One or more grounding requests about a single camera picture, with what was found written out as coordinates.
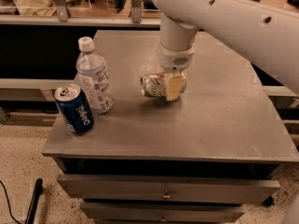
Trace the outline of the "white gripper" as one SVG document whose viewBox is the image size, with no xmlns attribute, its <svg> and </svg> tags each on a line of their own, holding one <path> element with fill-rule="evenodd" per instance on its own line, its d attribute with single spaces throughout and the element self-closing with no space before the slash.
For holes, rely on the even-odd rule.
<svg viewBox="0 0 299 224">
<path fill-rule="evenodd" d="M 187 69 L 191 65 L 193 54 L 194 46 L 183 51 L 173 51 L 165 48 L 162 44 L 158 45 L 158 63 L 166 72 L 164 85 L 167 101 L 177 100 L 177 98 L 185 91 L 187 78 L 181 71 Z"/>
</svg>

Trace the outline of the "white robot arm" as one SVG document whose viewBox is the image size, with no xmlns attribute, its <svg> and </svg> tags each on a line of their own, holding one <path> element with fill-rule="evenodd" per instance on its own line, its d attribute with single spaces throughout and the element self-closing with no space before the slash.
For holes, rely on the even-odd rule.
<svg viewBox="0 0 299 224">
<path fill-rule="evenodd" d="M 299 15 L 250 0 L 152 0 L 162 12 L 161 66 L 193 50 L 202 29 L 299 94 Z"/>
</svg>

